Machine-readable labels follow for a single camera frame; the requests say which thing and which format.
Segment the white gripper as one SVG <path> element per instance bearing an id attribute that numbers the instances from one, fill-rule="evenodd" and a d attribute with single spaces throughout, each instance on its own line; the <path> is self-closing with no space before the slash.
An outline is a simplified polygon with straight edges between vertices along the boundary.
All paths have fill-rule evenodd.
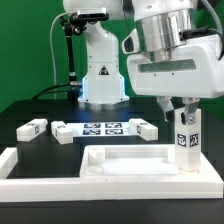
<path id="1" fill-rule="evenodd" d="M 199 98 L 224 95 L 224 56 L 219 59 L 220 52 L 219 36 L 210 35 L 174 48 L 169 61 L 152 63 L 147 54 L 130 55 L 127 67 L 132 89 L 137 95 L 158 96 L 167 122 L 174 120 L 171 97 L 183 97 L 182 123 L 193 125 Z"/>

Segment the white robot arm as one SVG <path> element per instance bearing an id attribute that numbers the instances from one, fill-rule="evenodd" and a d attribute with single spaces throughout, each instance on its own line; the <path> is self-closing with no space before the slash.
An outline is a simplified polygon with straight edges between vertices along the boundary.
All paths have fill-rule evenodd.
<path id="1" fill-rule="evenodd" d="M 180 97 L 182 122 L 192 125 L 202 98 L 224 95 L 224 33 L 195 26 L 199 3 L 211 7 L 208 0 L 63 0 L 63 7 L 77 34 L 95 21 L 131 18 L 122 49 L 132 89 L 155 96 L 166 119 Z"/>

